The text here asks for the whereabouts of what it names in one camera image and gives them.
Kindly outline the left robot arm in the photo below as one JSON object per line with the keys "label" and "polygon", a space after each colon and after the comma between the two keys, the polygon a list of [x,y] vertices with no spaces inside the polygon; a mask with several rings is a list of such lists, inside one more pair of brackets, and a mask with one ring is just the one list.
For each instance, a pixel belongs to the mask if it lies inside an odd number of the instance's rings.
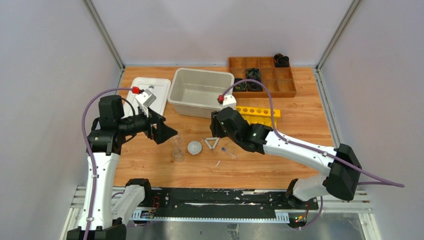
{"label": "left robot arm", "polygon": [[126,117],[120,95],[101,97],[99,117],[91,132],[85,130],[88,178],[82,213],[76,228],[66,233],[68,240],[124,240],[128,223],[138,207],[149,206],[153,193],[147,178],[131,178],[120,199],[113,204],[113,182],[122,146],[139,133],[156,144],[177,135],[165,124],[165,117],[148,108]]}

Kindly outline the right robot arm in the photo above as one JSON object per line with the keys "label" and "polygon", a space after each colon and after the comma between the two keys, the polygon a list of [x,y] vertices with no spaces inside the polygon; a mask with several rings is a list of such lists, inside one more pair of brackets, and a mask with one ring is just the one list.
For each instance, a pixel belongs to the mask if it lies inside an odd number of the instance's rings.
{"label": "right robot arm", "polygon": [[228,137],[247,152],[287,158],[318,171],[315,176],[290,182],[283,202],[292,209],[326,195],[343,201],[354,199],[362,167],[349,145],[341,143],[334,148],[302,141],[263,124],[249,124],[230,107],[211,113],[210,130],[213,137]]}

